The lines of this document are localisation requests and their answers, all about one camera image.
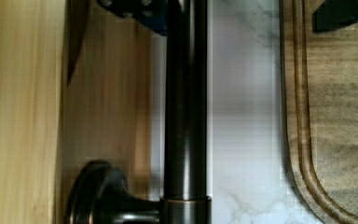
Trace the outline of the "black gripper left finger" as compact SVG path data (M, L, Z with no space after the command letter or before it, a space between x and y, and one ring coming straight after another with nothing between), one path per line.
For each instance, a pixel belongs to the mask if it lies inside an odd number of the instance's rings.
M152 32L167 35L167 0L96 0L120 18L132 18Z

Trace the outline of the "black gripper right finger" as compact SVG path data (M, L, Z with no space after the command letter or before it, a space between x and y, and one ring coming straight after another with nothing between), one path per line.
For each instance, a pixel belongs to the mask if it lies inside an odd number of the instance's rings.
M325 0L312 13L312 32L333 32L358 23L358 0Z

